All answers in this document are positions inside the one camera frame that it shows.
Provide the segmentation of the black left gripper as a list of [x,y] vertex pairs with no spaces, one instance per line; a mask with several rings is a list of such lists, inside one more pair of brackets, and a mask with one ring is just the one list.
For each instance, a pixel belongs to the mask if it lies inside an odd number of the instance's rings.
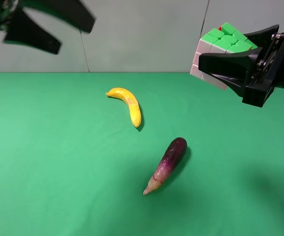
[[[0,0],[0,31],[7,31],[3,42],[57,55],[61,42],[18,9],[20,2]],[[86,33],[90,33],[95,24],[95,16],[80,0],[23,0],[21,4],[57,17]]]

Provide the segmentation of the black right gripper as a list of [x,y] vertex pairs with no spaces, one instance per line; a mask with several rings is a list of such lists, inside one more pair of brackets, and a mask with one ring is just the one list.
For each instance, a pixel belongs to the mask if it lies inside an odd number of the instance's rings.
[[275,88],[284,89],[284,32],[279,25],[246,33],[258,48],[240,53],[204,53],[199,70],[230,87],[242,102],[263,107]]

